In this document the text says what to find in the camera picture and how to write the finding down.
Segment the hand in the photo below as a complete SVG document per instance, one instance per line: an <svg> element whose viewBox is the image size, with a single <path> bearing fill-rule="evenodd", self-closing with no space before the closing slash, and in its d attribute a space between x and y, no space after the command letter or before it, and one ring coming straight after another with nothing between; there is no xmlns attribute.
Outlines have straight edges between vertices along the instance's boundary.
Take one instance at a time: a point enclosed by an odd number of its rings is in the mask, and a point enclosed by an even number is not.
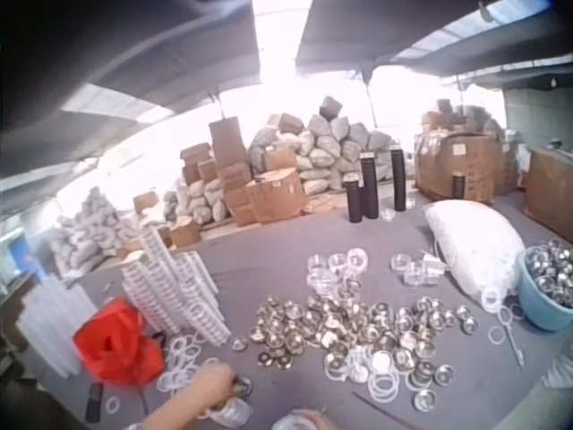
<svg viewBox="0 0 573 430"><path fill-rule="evenodd" d="M324 417L320 412L317 412L316 410L297 409L293 410L293 414L300 417L305 417L306 419L312 421L317 430L337 430L337 428L334 427L328 418Z"/></svg>
<svg viewBox="0 0 573 430"><path fill-rule="evenodd" d="M235 373L227 363L208 363L195 374L190 388L208 409L233 397L234 382Z"/></svg>

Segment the blue bucket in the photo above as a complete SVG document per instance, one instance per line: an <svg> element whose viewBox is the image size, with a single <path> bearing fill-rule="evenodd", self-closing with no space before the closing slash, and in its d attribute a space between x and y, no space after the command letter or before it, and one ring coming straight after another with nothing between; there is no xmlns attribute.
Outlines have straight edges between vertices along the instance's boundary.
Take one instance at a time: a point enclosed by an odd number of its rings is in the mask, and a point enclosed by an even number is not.
<svg viewBox="0 0 573 430"><path fill-rule="evenodd" d="M531 323L542 330L559 331L573 321L573 309L558 305L542 293L526 267L526 250L517 255L521 270L519 281L519 302Z"/></svg>

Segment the black tube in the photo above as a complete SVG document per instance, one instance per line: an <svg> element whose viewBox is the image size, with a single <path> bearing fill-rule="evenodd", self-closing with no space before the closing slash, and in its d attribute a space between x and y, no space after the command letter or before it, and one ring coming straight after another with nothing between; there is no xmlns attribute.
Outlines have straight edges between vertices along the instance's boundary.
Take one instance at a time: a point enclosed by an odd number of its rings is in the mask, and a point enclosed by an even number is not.
<svg viewBox="0 0 573 430"><path fill-rule="evenodd" d="M392 160L392 181L394 182L394 211L406 210L406 166L404 164L404 151L390 150Z"/></svg>
<svg viewBox="0 0 573 430"><path fill-rule="evenodd" d="M454 172L451 176L451 198L464 200L466 196L466 176L463 173Z"/></svg>
<svg viewBox="0 0 573 430"><path fill-rule="evenodd" d="M346 188L346 201L348 203L348 219L352 223L362 221L362 205L360 204L360 188L358 187L358 175L344 182Z"/></svg>
<svg viewBox="0 0 573 430"><path fill-rule="evenodd" d="M365 152L360 154L360 165L364 182L364 200L362 214L367 219L378 219L380 208L378 203L378 181L376 179L376 164L374 154Z"/></svg>

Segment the metal lid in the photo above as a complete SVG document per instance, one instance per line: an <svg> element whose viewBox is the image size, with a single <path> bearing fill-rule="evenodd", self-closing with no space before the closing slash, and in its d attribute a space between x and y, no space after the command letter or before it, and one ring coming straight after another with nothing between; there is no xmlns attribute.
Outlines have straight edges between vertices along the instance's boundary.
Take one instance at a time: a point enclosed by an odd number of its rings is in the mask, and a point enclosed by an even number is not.
<svg viewBox="0 0 573 430"><path fill-rule="evenodd" d="M245 351L249 346L249 340L245 336L237 336L231 342L231 349L235 352Z"/></svg>
<svg viewBox="0 0 573 430"><path fill-rule="evenodd" d="M414 407L420 412L430 412L436 406L436 393L432 390L420 390L414 396Z"/></svg>
<svg viewBox="0 0 573 430"><path fill-rule="evenodd" d="M270 354L266 351L261 352L257 356L257 362L259 363L259 366L269 367L270 365L272 365L273 361L274 361L273 357L271 357Z"/></svg>
<svg viewBox="0 0 573 430"><path fill-rule="evenodd" d="M272 349L282 348L285 345L285 336L279 333L269 333L267 346Z"/></svg>
<svg viewBox="0 0 573 430"><path fill-rule="evenodd" d="M235 382L235 396L244 399L252 393L252 382L249 378L239 376Z"/></svg>
<svg viewBox="0 0 573 430"><path fill-rule="evenodd" d="M451 365L441 365L436 369L434 381L441 387L447 387L454 380L454 368Z"/></svg>
<svg viewBox="0 0 573 430"><path fill-rule="evenodd" d="M277 358L277 367L281 370L290 369L292 365L293 365L293 357L290 356L289 354Z"/></svg>
<svg viewBox="0 0 573 430"><path fill-rule="evenodd" d="M249 337L253 343L264 343L265 339L267 339L267 332L261 327L255 327L250 331Z"/></svg>
<svg viewBox="0 0 573 430"><path fill-rule="evenodd" d="M427 340L421 340L416 343L414 352L422 359L432 358L436 354L436 347Z"/></svg>
<svg viewBox="0 0 573 430"><path fill-rule="evenodd" d="M462 331L471 336L477 331L478 326L477 320L473 316L470 316L462 323Z"/></svg>
<svg viewBox="0 0 573 430"><path fill-rule="evenodd" d="M336 352L330 352L324 357L324 365L330 370L339 370L346 364L346 357Z"/></svg>
<svg viewBox="0 0 573 430"><path fill-rule="evenodd" d="M299 333L290 333L285 339L286 348L294 356L300 356L304 352L306 340Z"/></svg>
<svg viewBox="0 0 573 430"><path fill-rule="evenodd" d="M413 331L404 331L400 336L400 347L414 350L418 343L418 335Z"/></svg>

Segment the white plastic bag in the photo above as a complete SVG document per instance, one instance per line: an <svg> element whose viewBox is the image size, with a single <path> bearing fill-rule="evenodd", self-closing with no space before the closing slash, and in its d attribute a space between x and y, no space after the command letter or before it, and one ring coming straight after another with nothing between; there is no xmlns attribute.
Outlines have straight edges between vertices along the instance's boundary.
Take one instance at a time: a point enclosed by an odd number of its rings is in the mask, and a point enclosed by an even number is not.
<svg viewBox="0 0 573 430"><path fill-rule="evenodd" d="M503 299L519 282L517 254L524 249L517 231L488 206L446 200L425 207L425 215L446 263L462 290L479 298L495 288Z"/></svg>

